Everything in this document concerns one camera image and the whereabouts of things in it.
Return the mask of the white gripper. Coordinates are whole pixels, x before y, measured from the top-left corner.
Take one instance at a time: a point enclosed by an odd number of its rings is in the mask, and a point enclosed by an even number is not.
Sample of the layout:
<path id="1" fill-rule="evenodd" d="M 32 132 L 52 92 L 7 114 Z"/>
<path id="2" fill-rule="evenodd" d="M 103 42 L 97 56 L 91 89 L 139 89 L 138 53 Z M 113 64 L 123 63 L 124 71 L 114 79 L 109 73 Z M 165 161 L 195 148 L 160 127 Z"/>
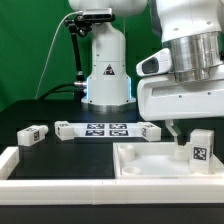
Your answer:
<path id="1" fill-rule="evenodd" d="M 210 78 L 177 83 L 171 69 L 171 53 L 165 48 L 136 65 L 140 116 L 146 121 L 166 120 L 176 145 L 181 135 L 172 119 L 224 116 L 224 64 L 209 69 Z"/>

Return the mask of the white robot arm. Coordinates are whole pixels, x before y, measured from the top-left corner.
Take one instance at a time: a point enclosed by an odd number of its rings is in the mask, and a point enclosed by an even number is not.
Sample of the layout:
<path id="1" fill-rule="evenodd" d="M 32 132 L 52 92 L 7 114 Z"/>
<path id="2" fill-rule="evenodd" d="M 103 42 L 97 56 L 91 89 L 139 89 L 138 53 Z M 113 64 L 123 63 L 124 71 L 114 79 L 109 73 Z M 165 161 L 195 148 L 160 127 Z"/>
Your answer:
<path id="1" fill-rule="evenodd" d="M 82 23 L 93 24 L 92 73 L 83 105 L 116 111 L 137 102 L 146 121 L 224 115 L 223 0 L 69 0 Z M 126 74 L 124 35 L 113 16 L 151 9 L 152 27 L 163 48 L 141 61 L 137 97 Z"/>

